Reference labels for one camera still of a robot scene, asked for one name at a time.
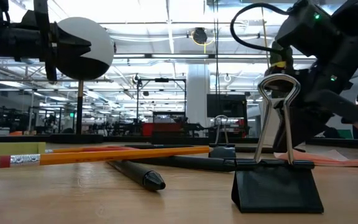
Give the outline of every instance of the metal frame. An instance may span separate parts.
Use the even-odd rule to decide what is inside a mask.
[[[164,81],[173,81],[177,84],[178,81],[182,81],[185,83],[185,88],[182,88],[180,85],[179,88],[181,88],[181,90],[175,90],[175,91],[183,91],[185,93],[185,105],[184,105],[184,111],[185,111],[185,116],[186,116],[186,93],[187,93],[187,83],[186,83],[186,79],[177,79],[177,78],[140,78],[136,81],[136,119],[139,122],[139,92],[147,85],[149,84],[149,82],[154,81],[154,82],[159,82],[159,80],[164,80]],[[144,84],[142,84],[142,88],[139,89],[139,82],[145,81]]]

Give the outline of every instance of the metal ferrule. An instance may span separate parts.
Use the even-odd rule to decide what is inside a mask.
[[[11,156],[11,166],[39,166],[40,158],[40,154]]]

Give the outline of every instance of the pencil eraser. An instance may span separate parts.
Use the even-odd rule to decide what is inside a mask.
[[[0,168],[10,168],[11,156],[0,156]]]

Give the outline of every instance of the pencil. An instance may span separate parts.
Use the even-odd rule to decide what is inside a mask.
[[[0,168],[12,166],[45,166],[55,164],[72,164],[79,162],[116,161],[167,157],[175,155],[208,153],[208,146],[184,147],[174,149],[139,149],[106,152],[66,152],[50,154],[26,154],[0,156]]]
[[[136,148],[124,147],[124,146],[78,147],[78,148],[67,148],[67,149],[46,149],[45,153],[104,152],[104,151],[131,150],[131,149],[136,149]]]

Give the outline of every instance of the desk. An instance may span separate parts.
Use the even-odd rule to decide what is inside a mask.
[[[358,157],[358,149],[339,151]],[[326,212],[304,215],[241,214],[231,201],[233,173],[151,167],[167,183],[159,193],[104,162],[0,169],[0,224],[358,224],[358,168],[317,167],[313,174]]]

